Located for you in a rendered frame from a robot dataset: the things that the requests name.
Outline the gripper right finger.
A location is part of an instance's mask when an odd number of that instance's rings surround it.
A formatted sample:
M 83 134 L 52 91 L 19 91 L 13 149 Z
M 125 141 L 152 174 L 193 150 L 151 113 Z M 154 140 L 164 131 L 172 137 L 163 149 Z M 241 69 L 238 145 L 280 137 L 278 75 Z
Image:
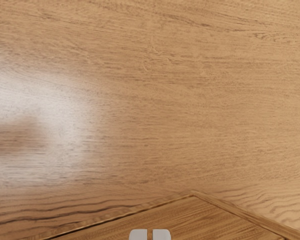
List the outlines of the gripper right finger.
M 171 240 L 171 233 L 167 229 L 153 229 L 152 240 Z

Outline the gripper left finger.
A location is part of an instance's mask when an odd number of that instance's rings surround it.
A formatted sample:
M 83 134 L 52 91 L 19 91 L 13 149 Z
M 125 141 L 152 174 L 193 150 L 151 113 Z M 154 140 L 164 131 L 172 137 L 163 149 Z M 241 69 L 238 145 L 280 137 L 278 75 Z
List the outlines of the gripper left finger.
M 128 240 L 148 240 L 148 230 L 132 229 L 129 233 Z

